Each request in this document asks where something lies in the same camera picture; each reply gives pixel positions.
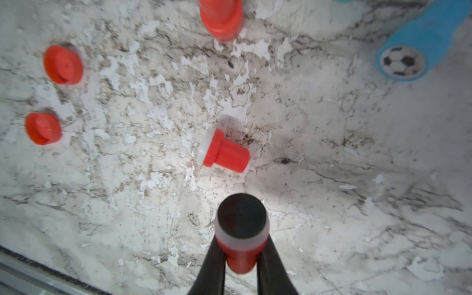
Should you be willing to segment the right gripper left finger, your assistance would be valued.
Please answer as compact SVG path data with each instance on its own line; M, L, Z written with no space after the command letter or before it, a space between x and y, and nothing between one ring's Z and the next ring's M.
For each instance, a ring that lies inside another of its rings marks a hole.
M213 237L200 272L188 295L223 295L226 276L226 254Z

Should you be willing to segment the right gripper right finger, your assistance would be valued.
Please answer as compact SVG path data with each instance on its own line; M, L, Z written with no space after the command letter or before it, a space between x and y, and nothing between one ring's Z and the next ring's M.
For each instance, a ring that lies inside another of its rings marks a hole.
M257 256L258 295L298 295L271 237Z

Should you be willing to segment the red stamp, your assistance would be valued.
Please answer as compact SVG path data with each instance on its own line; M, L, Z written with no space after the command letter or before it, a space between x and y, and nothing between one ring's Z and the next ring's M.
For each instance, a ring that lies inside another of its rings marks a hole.
M228 196L217 211L215 236L230 269L237 274L249 273L269 238L265 206L250 194Z
M196 159L202 166L218 165L236 173L243 173L248 167L250 152L247 148L226 139L222 130L210 128L199 147Z

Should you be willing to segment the blue stamp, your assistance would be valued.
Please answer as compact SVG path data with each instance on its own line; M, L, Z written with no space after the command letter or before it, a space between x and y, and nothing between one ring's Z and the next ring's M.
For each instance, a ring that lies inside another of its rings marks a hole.
M471 1L434 1L404 24L376 56L378 70L396 81L415 81L443 59L457 28L472 13Z

